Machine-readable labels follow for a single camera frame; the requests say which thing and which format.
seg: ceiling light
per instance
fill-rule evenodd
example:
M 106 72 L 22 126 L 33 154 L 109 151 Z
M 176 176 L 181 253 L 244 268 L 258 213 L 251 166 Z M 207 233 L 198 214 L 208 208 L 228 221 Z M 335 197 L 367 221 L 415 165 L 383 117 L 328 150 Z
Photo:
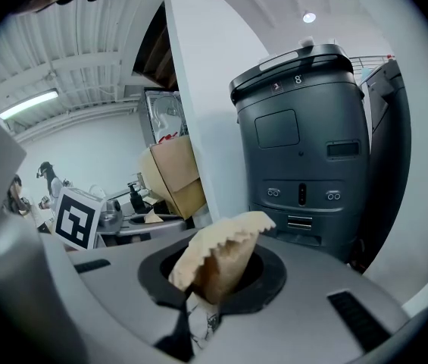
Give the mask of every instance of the ceiling light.
M 303 21 L 305 23 L 313 23 L 316 18 L 317 15 L 315 15 L 313 12 L 306 12 L 303 16 Z
M 56 99 L 58 96 L 59 94 L 56 89 L 49 90 L 48 92 L 45 92 L 45 93 L 41 93 L 38 96 L 32 97 L 31 99 L 19 102 L 18 104 L 2 112 L 0 114 L 0 118 L 2 120 L 7 120 L 8 118 L 11 118 L 13 115 L 16 115 L 18 112 L 22 112 L 25 109 L 33 107 L 34 105 L 40 104 L 42 102 Z

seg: appliance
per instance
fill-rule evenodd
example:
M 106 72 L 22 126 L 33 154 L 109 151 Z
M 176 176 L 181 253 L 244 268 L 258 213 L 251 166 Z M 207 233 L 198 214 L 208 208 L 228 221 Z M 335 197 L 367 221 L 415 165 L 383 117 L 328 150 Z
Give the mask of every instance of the appliance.
M 355 248 L 363 271 L 382 248 L 402 203 L 411 163 L 411 115 L 397 61 L 379 66 L 360 88 L 371 126 L 369 193 L 358 228 L 361 246 Z
M 347 261 L 367 196 L 369 142 L 353 67 L 337 45 L 264 61 L 230 83 L 251 210 L 269 236 Z
M 157 216 L 163 222 L 145 223 L 145 214 L 121 216 L 115 226 L 98 226 L 97 234 L 102 237 L 106 246 L 124 245 L 146 241 L 162 236 L 170 236 L 186 230 L 186 222 L 177 215 Z
M 167 276 L 197 229 L 67 253 L 59 240 L 37 238 L 18 217 L 0 215 L 0 228 L 6 228 L 0 230 L 0 243 L 13 239 L 14 245 L 0 253 L 0 262 L 13 266 L 2 270 L 0 263 L 0 295 L 8 300 L 7 310 L 26 314 L 30 328 L 38 328 L 40 319 L 45 337 L 55 337 L 58 344 L 66 335 L 74 362 L 134 357 L 167 364 L 192 358 L 189 292 L 178 290 Z M 24 249 L 27 263 L 21 261 Z M 8 283 L 21 281 L 35 284 Z M 28 306 L 25 293 L 40 306 Z M 220 327 L 196 363 L 266 362 L 272 347 L 302 362 L 352 362 L 408 321 L 384 290 L 339 260 L 266 236 L 258 239 L 218 318 Z
M 139 195 L 135 189 L 136 182 L 130 182 L 128 187 L 130 188 L 130 202 L 135 213 L 148 213 L 149 209 L 145 206 L 143 198 Z
M 119 223 L 123 221 L 123 213 L 121 211 L 120 203 L 117 199 L 110 199 L 106 201 L 99 215 L 98 230 L 110 230 L 116 228 Z
M 189 134 L 178 91 L 145 88 L 138 113 L 147 147 Z

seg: white wall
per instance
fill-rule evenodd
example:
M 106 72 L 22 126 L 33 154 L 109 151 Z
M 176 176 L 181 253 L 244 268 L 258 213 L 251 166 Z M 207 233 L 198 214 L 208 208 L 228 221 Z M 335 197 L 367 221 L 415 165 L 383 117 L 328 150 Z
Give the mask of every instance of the white wall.
M 306 36 L 313 36 L 317 44 L 334 38 L 349 57 L 393 54 L 379 27 L 363 15 L 319 15 L 309 24 L 296 18 L 258 35 L 269 52 L 276 54 L 298 49 L 298 41 Z
M 229 82 L 267 50 L 224 0 L 165 0 L 183 110 L 213 221 L 248 210 Z
M 77 124 L 23 145 L 27 157 L 18 169 L 23 186 L 35 202 L 48 195 L 36 172 L 51 162 L 57 176 L 88 191 L 98 184 L 107 193 L 126 189 L 139 171 L 137 157 L 145 149 L 138 114 L 114 116 Z

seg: machine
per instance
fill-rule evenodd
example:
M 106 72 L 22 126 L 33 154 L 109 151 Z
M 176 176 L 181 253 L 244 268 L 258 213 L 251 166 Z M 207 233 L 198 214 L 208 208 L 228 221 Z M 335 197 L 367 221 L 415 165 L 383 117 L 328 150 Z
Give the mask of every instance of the machine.
M 146 88 L 138 104 L 139 121 L 146 146 L 188 135 L 180 93 Z
M 230 83 L 249 208 L 270 236 L 348 261 L 367 198 L 369 142 L 353 67 L 337 45 L 263 61 Z
M 364 271 L 389 236 L 404 197 L 411 163 L 411 116 L 397 61 L 375 69 L 360 88 L 370 123 L 369 191 L 355 250 L 357 266 Z
M 30 1 L 0 0 L 0 22 Z M 427 354 L 428 25 L 410 0 L 359 1 L 393 35 L 411 110 L 407 184 L 367 272 L 261 237 L 244 286 L 221 304 L 211 343 L 192 358 L 186 295 L 166 276 L 194 231 L 66 253 L 56 239 L 0 211 L 1 361 L 369 363 Z M 0 127 L 0 206 L 24 155 Z
M 99 216 L 96 230 L 106 246 L 116 246 L 136 241 L 155 239 L 169 234 L 182 232 L 187 228 L 185 221 L 177 215 L 162 215 L 158 217 L 163 222 L 146 224 L 146 214 L 123 215 L 117 200 L 107 201 L 108 208 Z

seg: robot display screen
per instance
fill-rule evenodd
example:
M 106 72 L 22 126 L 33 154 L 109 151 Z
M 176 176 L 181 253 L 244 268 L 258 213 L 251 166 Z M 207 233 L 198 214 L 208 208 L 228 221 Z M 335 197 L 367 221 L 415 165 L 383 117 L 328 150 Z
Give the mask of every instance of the robot display screen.
M 420 3 L 0 0 L 0 359 L 419 357 Z

